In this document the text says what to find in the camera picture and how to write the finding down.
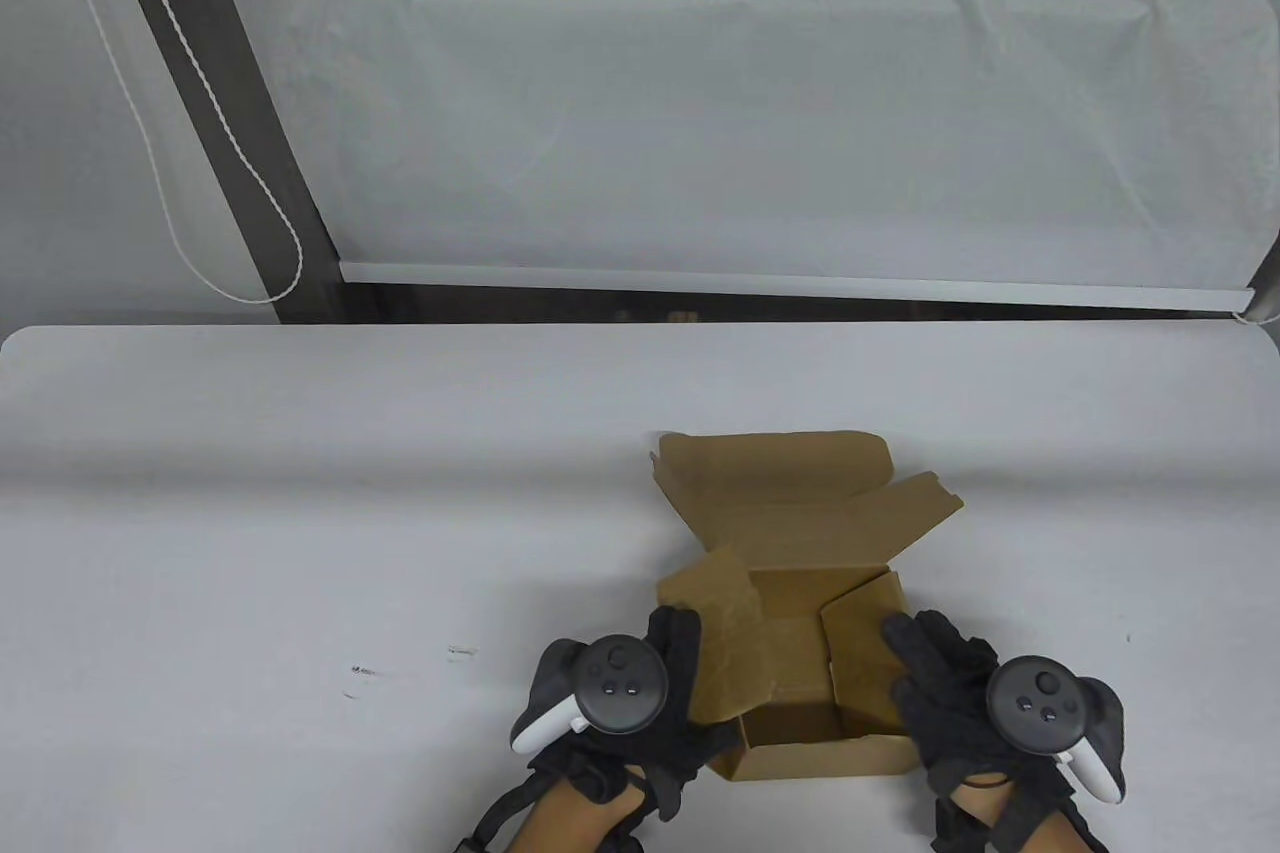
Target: white cord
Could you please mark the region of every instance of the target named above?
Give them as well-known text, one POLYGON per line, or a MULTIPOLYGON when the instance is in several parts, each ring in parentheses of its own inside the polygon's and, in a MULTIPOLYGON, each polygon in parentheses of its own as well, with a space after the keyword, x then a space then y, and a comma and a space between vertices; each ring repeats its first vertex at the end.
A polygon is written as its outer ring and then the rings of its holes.
POLYGON ((230 292, 221 289, 221 287, 218 286, 218 283, 210 280, 209 277, 206 277, 204 273, 200 272, 200 269, 196 268, 196 264, 191 261, 191 257, 187 257, 187 251, 182 248, 182 242, 179 242, 178 233, 177 231, 174 231, 173 214, 169 210, 169 197, 165 195, 164 182, 160 178, 160 167, 159 164, 156 164, 156 154, 155 154, 155 147, 151 145, 151 134, 148 134, 147 132, 146 123, 142 122, 142 113, 138 111, 138 104, 134 102, 133 93, 129 91, 128 83, 124 82, 124 73, 120 70, 119 61, 116 61, 115 59, 115 50, 111 49, 111 41, 106 38, 106 31, 102 26, 102 18, 97 13, 97 4, 95 4, 93 0, 84 0, 84 3, 88 4, 88 12, 93 17, 93 26, 97 27, 97 35, 102 40, 102 49, 106 50, 106 58, 109 59, 109 61, 111 61, 111 70, 115 72, 115 79, 119 81, 120 90, 124 93, 124 100, 125 102, 129 104, 129 111, 133 113, 133 120, 137 122, 138 132, 141 132, 142 134, 142 145, 145 145, 147 149, 147 161, 151 163, 151 175, 154 175, 156 181, 156 193, 160 195, 160 209, 164 210, 165 227, 169 228, 169 240, 173 240, 173 248, 178 251, 178 255, 179 257, 182 257, 182 261, 187 264, 187 269, 195 273, 197 280, 202 282, 211 291, 216 292, 216 295, 225 296, 228 300, 234 300, 237 304, 246 304, 250 306, 265 306, 269 304, 274 304, 276 300, 283 300, 285 296, 291 295, 291 292, 297 289, 298 280, 302 280, 302 241, 298 240, 298 231, 294 231, 293 223, 289 222, 288 216, 285 216, 284 209, 280 207, 279 200, 275 200, 275 195, 271 193, 271 190, 266 184, 266 181, 261 177, 261 173, 259 173, 257 169, 253 168, 253 164, 248 161, 248 158, 244 155, 244 150, 241 147, 239 141, 236 138, 236 134, 233 134, 230 123, 227 122, 227 117, 223 113, 221 104, 218 101, 218 97, 214 93, 214 88, 209 83, 209 77, 205 76, 204 68, 200 65, 198 59, 196 59, 196 54, 191 49, 191 44, 188 44, 187 41, 187 35, 183 33, 182 26, 178 24, 178 17, 174 15, 173 6, 170 6, 169 0, 160 0, 160 3, 164 4, 165 13, 168 13, 169 15, 169 22, 170 24, 173 24, 174 33, 178 33, 178 40, 180 41, 182 47, 187 51, 187 59, 189 59, 191 65, 196 70, 196 76, 200 77, 200 82, 205 87, 205 93, 209 93, 209 101, 212 105, 214 111, 218 114, 218 122, 221 123, 223 132, 225 132, 228 141, 230 141, 232 149, 236 150, 236 155, 239 158, 239 161, 244 164, 244 168, 247 169, 250 175, 253 177, 253 181, 256 181, 257 184, 262 187, 262 193, 266 195, 266 199, 270 201, 271 207, 275 210, 275 213, 279 214, 280 222, 284 223, 285 231, 289 231, 289 236, 293 240, 293 248, 298 251, 298 268, 293 273, 293 282, 291 282, 288 287, 278 292, 278 295, 275 296, 268 296, 266 298, 261 300, 247 300, 243 296, 230 295, 230 292))
POLYGON ((1244 323, 1244 327, 1271 327, 1272 323, 1280 319, 1280 313, 1276 313, 1274 318, 1266 318, 1266 319, 1243 318, 1239 313, 1231 314, 1231 318, 1235 319, 1235 323, 1244 323))

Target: hand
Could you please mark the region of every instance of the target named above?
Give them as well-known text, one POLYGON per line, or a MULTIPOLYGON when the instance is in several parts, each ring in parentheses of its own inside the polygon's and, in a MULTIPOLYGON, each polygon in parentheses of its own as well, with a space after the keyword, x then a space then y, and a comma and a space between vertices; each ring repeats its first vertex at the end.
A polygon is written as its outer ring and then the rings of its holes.
POLYGON ((1089 849, 1105 853, 1076 811, 1074 790, 1057 763, 1018 749, 992 725, 987 684, 1000 657, 987 640, 964 639, 936 610, 914 619, 896 613, 884 621, 882 633, 908 669, 892 697, 920 752, 929 786, 942 798, 941 841, 954 838, 959 848, 956 834, 968 829, 952 816, 955 808, 948 804, 954 803, 993 826, 991 840, 997 849, 1021 849, 1046 820, 1061 812, 1089 849), (1002 780, 1007 780, 1004 788, 1002 780))
POLYGON ((595 803, 614 799, 628 783, 641 786, 646 800, 626 821, 632 827, 654 809, 664 822, 676 816, 685 784, 739 742, 736 724, 699 726, 689 721, 701 635, 703 624, 694 610, 654 610, 645 642, 667 667, 667 703, 662 712, 639 733, 612 735, 588 729, 566 734, 530 766, 561 771, 595 803), (628 772, 628 766, 639 768, 640 776, 628 772))

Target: vr controller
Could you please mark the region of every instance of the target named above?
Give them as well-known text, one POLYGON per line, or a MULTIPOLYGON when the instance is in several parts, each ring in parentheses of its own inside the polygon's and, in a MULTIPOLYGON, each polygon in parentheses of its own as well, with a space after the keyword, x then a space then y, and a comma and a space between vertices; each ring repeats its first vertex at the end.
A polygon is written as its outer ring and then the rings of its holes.
POLYGON ((987 711, 1012 745, 1056 758, 1103 803, 1124 799, 1124 706, 1102 680, 1044 656, 1019 656, 992 674, 987 711))
POLYGON ((511 729, 516 753, 538 753, 566 733, 637 733, 667 706, 667 667, 636 637, 613 634, 590 646, 557 639, 543 652, 529 706, 511 729))

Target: wrist strap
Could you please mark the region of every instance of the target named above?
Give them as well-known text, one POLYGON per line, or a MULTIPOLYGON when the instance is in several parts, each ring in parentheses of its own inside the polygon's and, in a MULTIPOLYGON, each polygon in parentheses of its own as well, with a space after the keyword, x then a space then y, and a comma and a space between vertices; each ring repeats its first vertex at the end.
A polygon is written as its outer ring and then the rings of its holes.
POLYGON ((1075 830, 1075 834, 1084 840, 1084 845, 1092 849, 1093 853, 1110 853, 1102 840, 1089 831, 1089 825, 1084 821, 1084 817, 1080 816, 1080 811, 1076 809, 1075 803, 1068 803, 1060 812, 1066 817, 1066 821, 1071 825, 1071 829, 1075 830))
POLYGON ((640 840, 631 834, 635 831, 636 826, 639 826, 640 822, 649 816, 649 813, 658 808, 658 804, 654 802, 653 794, 645 789, 643 777, 636 776, 632 783, 635 783, 635 780, 640 781, 636 785, 644 790, 644 803, 641 803, 634 813, 627 816, 626 820, 609 830, 604 841, 600 843, 596 853, 644 853, 644 847, 640 845, 640 840))
POLYGON ((1009 776, 1007 771, 995 770, 987 763, 978 763, 973 760, 947 758, 931 766, 925 779, 928 780, 929 789, 933 790, 934 795, 946 798, 955 793, 956 788, 968 785, 965 781, 970 776, 978 776, 984 772, 1000 772, 1009 776))
POLYGON ((938 798, 933 806, 937 836, 929 845, 934 853, 986 853, 991 830, 974 820, 950 799, 938 798))
POLYGON ((1055 809, 1039 797, 1014 786, 1014 795, 991 827, 988 841, 996 848, 996 853, 1019 853, 1055 809))
POLYGON ((969 780, 965 780, 963 785, 969 790, 998 790, 1001 786, 1006 786, 1012 781, 1011 776, 1005 776, 1005 779, 995 780, 992 783, 969 783, 969 780))
POLYGON ((467 853, 484 853, 484 850, 488 850, 489 844, 494 841, 494 838, 497 838, 498 831, 502 830, 506 822, 526 807, 531 807, 539 802, 558 780, 559 776, 548 770, 534 771, 516 789, 507 790, 507 793, 503 793, 494 800, 493 807, 489 807, 485 815, 480 817, 475 833, 462 840, 458 844, 458 849, 466 849, 467 853))

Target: wrist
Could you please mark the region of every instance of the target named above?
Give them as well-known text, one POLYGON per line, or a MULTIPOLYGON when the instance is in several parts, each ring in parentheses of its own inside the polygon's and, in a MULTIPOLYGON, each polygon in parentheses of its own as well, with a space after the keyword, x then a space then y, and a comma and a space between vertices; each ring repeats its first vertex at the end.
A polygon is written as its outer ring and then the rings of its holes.
MULTIPOLYGON (((1014 795, 1014 784, 1004 774, 970 776, 951 793, 951 802, 983 822, 995 826, 1014 795)), ((1023 853, 1091 853, 1089 845, 1059 812, 1050 816, 1027 840, 1023 853)))
POLYGON ((561 780, 530 812, 508 853, 591 853, 641 803, 644 792, 631 784, 616 799, 593 803, 561 780))
POLYGON ((1005 774, 978 774, 955 788, 951 802, 974 820, 995 826, 1012 795, 1014 784, 1005 774))

